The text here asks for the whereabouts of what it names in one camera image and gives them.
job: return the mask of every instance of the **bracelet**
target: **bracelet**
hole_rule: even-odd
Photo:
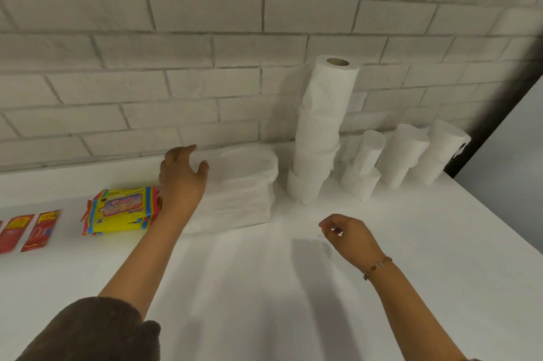
[[[377,268],[383,266],[385,263],[387,263],[387,262],[389,262],[389,261],[392,262],[392,258],[390,258],[390,257],[384,257],[384,258],[383,258],[383,261],[375,263],[375,265],[374,265],[373,267],[371,267],[369,271],[362,272],[362,273],[364,274],[364,281],[367,281],[367,280],[368,280],[368,274],[369,274],[370,272],[375,271]]]

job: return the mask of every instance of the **stacked toilet paper roll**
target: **stacked toilet paper roll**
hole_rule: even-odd
[[[302,99],[294,161],[288,173],[287,193],[295,201],[314,202],[333,168],[339,150],[339,126],[358,70],[358,65],[340,57],[316,58]]]
[[[370,198],[381,173],[375,168],[385,145],[384,135],[377,131],[362,134],[355,157],[345,164],[345,172],[339,181],[342,188],[355,198],[365,201]]]
[[[433,123],[428,137],[430,145],[411,170],[411,175],[426,185],[433,183],[451,158],[461,153],[471,141],[471,137],[464,131],[441,120]]]
[[[410,168],[430,145],[426,133],[409,124],[399,124],[385,146],[377,164],[381,181],[390,188],[399,187]]]

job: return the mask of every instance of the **left hand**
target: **left hand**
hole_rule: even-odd
[[[190,218],[204,195],[209,165],[202,161],[198,172],[189,165],[196,145],[172,148],[160,164],[162,212],[174,218]]]

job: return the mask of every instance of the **finger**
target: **finger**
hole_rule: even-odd
[[[179,152],[181,151],[180,146],[176,146],[175,148],[172,148],[170,151],[166,153],[164,156],[164,161],[166,161],[166,166],[169,166],[172,162],[175,162],[177,159]]]
[[[183,161],[188,162],[188,160],[191,158],[191,154],[196,149],[196,144],[190,145],[190,146],[182,146],[179,154],[177,155],[177,161]]]
[[[209,164],[206,160],[203,160],[200,162],[200,166],[198,167],[198,172],[196,172],[200,177],[202,177],[204,180],[207,180],[207,172],[209,171]]]
[[[331,229],[321,227],[321,231],[328,240],[330,244],[335,248],[338,245],[338,242],[341,241],[341,237],[334,233]]]
[[[326,217],[319,223],[319,227],[321,228],[342,228],[343,230],[347,226],[348,222],[352,218],[346,217],[342,214],[332,214],[329,217]]]

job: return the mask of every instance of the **red packet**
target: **red packet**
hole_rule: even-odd
[[[0,232],[0,254],[13,251],[33,218],[34,214],[29,214],[10,219],[4,230]]]
[[[60,210],[44,212],[37,217],[36,225],[32,228],[32,232],[28,240],[24,243],[21,252],[37,250],[47,245],[49,237],[53,232],[53,227],[57,223],[60,215]]]

